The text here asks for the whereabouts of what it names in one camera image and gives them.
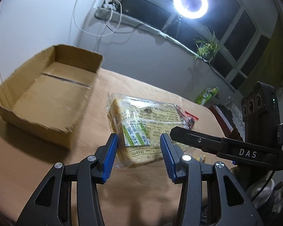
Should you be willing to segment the open cardboard box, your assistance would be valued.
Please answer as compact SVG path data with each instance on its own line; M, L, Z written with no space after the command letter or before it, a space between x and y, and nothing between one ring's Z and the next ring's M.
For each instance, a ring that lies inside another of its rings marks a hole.
M64 44L39 52L0 85L1 118L71 150L103 59Z

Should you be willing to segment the green white carton box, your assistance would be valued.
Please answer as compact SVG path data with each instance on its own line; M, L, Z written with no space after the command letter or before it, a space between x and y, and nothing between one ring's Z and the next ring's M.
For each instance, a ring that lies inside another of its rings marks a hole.
M215 97L219 93L218 87L205 88L198 97L195 99L195 103L204 106L212 97Z

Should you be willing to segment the peach fleece table blanket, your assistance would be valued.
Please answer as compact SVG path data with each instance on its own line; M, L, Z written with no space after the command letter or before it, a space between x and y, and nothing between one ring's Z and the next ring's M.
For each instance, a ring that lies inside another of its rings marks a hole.
M194 130L224 133L213 113L176 94L113 71L99 69L93 93L72 150L45 142L0 117L0 212L16 221L41 180L56 162L73 164L95 153L111 133L107 117L110 93L173 103L195 115ZM181 186L169 179L163 161L139 167L114 167L98 185L105 225L163 225L175 219Z

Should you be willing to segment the white power strip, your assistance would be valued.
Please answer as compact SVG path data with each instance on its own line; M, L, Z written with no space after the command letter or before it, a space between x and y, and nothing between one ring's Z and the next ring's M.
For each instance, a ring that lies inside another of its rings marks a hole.
M105 9L112 9L113 11L120 12L121 5L117 0L104 0L103 8Z

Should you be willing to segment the red chocolate cake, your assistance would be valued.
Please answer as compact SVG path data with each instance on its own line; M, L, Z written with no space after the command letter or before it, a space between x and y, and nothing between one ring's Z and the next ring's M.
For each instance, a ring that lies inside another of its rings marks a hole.
M198 117L192 115L191 113L187 112L187 111L183 111L183 110L178 110L180 119L183 122L183 126L186 129L192 130L195 122L199 120Z

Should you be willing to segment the potted spider plant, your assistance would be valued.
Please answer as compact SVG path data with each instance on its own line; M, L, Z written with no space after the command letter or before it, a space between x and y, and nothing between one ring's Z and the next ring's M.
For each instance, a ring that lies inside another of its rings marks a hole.
M197 57L207 62L212 60L220 50L227 50L219 43L214 31L208 38L198 38L194 41L197 47Z

